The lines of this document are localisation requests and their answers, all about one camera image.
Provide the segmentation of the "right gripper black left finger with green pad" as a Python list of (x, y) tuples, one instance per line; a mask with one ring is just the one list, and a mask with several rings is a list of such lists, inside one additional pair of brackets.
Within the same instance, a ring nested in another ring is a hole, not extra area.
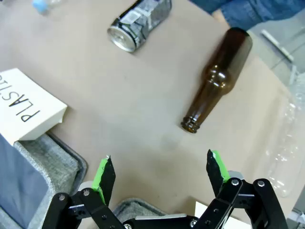
[(91, 187), (70, 196), (57, 193), (49, 206), (50, 229), (77, 229), (83, 219), (91, 218), (100, 229), (123, 229), (109, 209), (115, 171), (110, 157), (102, 159)]

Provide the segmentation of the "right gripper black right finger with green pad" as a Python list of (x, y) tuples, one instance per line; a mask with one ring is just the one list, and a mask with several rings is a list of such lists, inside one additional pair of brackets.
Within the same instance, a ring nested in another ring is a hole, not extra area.
[(244, 209), (253, 229), (286, 229), (285, 215), (270, 181), (253, 183), (231, 176), (217, 151), (208, 150), (206, 171), (214, 200), (197, 220), (197, 229), (222, 229), (234, 209)]

